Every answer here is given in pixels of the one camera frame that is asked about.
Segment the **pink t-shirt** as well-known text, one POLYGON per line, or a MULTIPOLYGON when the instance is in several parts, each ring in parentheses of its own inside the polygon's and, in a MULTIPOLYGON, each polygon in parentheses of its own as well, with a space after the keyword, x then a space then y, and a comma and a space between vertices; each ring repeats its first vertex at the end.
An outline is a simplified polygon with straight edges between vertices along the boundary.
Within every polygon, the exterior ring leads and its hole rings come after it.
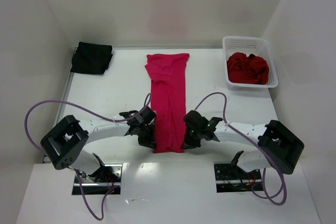
POLYGON ((151 79, 151 109, 156 112, 154 153, 182 153, 186 126, 185 70, 190 55, 147 55, 151 79))

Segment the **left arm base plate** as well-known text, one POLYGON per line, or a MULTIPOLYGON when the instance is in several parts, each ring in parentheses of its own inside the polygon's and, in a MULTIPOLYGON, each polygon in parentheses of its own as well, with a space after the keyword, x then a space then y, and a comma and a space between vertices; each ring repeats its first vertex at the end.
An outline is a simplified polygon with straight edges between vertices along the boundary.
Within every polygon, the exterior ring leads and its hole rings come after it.
POLYGON ((107 164, 102 177, 99 178, 79 172, 79 177, 75 175, 71 194, 81 195, 78 180, 80 178, 85 195, 104 195, 109 190, 111 190, 109 194, 119 195, 121 192, 122 167, 122 164, 107 164))

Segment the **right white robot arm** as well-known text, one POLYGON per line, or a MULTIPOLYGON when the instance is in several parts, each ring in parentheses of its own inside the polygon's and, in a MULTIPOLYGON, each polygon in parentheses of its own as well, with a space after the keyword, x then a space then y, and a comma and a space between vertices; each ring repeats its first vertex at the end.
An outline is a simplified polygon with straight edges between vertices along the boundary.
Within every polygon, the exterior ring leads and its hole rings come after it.
POLYGON ((210 120, 195 110, 183 119, 186 132, 182 148, 201 147, 201 141, 234 142, 253 146, 252 151, 239 151, 231 161, 245 172, 268 167, 278 168, 291 175, 304 149, 304 143, 277 120, 267 124, 225 122, 213 117, 210 120))

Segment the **dark red t-shirt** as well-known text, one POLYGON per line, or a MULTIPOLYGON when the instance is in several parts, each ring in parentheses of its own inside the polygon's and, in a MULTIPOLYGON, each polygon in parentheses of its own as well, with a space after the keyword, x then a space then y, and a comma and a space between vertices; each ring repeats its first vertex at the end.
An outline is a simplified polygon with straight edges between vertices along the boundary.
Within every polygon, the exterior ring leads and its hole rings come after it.
POLYGON ((268 82, 269 66, 263 58, 254 54, 232 54, 227 60, 227 71, 229 81, 233 83, 265 85, 268 82))

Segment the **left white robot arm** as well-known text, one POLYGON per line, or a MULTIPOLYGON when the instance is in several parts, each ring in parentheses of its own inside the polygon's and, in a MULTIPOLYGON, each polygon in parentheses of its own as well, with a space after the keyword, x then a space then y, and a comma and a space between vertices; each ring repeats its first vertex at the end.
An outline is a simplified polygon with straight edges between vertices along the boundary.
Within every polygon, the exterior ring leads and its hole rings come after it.
POLYGON ((136 135, 138 144, 155 149, 156 112, 149 107, 140 111, 121 112, 122 119, 79 121, 73 115, 64 117, 40 141, 56 170, 71 168, 89 176, 94 182, 103 182, 110 173, 108 167, 95 153, 84 147, 92 142, 110 137, 136 135))

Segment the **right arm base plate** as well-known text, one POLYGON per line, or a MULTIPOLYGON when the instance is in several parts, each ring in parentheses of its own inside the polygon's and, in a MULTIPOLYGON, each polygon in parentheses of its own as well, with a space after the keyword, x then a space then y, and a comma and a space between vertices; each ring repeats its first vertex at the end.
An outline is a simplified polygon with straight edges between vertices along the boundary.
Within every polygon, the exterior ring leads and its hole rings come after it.
POLYGON ((263 191, 260 170, 245 172, 230 163, 214 163, 216 190, 218 193, 263 191))

